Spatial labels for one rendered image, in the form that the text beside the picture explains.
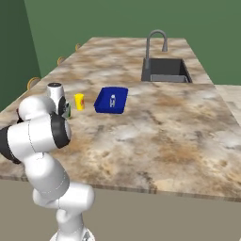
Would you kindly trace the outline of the blue rectangular tray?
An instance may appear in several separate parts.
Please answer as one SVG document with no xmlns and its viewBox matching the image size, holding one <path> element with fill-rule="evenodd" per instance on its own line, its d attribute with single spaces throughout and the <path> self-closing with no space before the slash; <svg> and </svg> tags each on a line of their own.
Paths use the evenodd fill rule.
<svg viewBox="0 0 241 241">
<path fill-rule="evenodd" d="M 97 113 L 122 114 L 127 100 L 128 89 L 104 87 L 101 89 L 94 108 Z"/>
</svg>

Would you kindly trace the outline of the yellow drink carton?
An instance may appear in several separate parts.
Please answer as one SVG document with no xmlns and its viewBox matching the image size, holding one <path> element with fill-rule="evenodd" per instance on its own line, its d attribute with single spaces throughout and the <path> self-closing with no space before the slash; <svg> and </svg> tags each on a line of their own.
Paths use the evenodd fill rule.
<svg viewBox="0 0 241 241">
<path fill-rule="evenodd" d="M 75 106 L 79 111 L 85 108 L 85 95 L 82 93 L 76 93 L 74 95 Z"/>
</svg>

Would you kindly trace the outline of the dark grey sink basin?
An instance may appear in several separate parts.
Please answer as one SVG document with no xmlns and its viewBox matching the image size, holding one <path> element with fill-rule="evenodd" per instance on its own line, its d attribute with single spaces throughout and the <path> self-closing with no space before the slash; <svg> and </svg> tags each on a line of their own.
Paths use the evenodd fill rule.
<svg viewBox="0 0 241 241">
<path fill-rule="evenodd" d="M 185 62 L 180 58 L 145 58 L 141 80 L 170 83 L 192 82 Z"/>
</svg>

